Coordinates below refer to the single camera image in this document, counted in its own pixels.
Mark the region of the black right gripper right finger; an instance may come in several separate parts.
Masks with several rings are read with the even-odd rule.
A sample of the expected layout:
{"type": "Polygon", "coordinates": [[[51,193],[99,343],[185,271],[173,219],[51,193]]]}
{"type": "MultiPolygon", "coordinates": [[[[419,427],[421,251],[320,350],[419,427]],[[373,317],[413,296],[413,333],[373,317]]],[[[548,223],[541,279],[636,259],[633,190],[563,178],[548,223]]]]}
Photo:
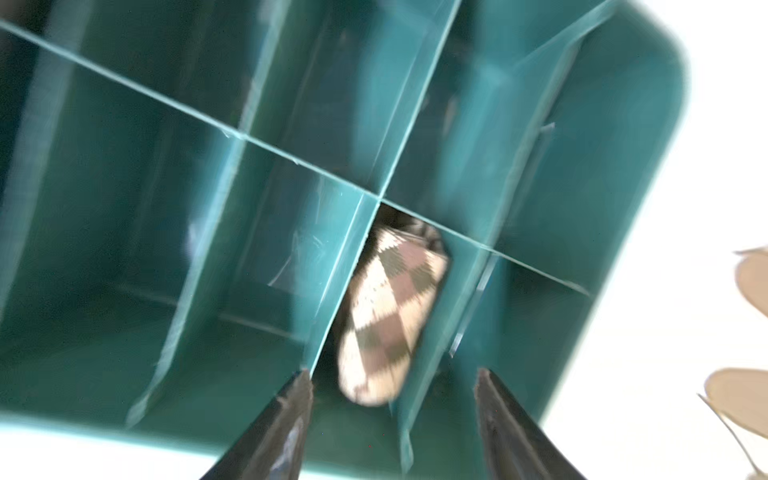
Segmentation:
{"type": "Polygon", "coordinates": [[[584,480],[494,372],[478,370],[474,397],[490,479],[584,480]]]}

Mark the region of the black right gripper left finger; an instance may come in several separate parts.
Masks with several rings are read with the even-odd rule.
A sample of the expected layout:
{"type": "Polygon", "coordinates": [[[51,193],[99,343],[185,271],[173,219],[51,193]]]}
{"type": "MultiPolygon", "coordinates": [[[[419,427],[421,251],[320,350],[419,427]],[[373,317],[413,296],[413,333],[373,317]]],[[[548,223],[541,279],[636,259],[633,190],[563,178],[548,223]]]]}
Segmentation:
{"type": "Polygon", "coordinates": [[[298,479],[313,400],[309,371],[297,371],[202,480],[298,479]]]}

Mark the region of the brown argyle sock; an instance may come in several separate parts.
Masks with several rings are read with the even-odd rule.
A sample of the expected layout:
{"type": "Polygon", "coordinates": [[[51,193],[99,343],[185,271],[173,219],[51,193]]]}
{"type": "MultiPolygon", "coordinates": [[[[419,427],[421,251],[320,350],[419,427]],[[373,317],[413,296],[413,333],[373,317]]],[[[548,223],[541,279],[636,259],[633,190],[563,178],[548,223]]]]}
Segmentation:
{"type": "Polygon", "coordinates": [[[378,225],[348,284],[336,330],[338,387],[378,407],[400,394],[450,264],[437,229],[378,225]]]}

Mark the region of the green divided organizer tray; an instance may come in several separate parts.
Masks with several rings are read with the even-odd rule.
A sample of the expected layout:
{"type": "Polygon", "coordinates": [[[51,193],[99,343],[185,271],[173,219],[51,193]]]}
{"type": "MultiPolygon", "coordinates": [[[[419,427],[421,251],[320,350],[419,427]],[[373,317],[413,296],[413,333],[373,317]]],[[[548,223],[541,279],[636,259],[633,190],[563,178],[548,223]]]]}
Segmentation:
{"type": "Polygon", "coordinates": [[[633,1],[5,1],[1,419],[221,455],[297,371],[304,467],[484,479],[539,420],[679,118],[633,1]],[[378,225],[450,257],[398,397],[338,387],[378,225]]]}

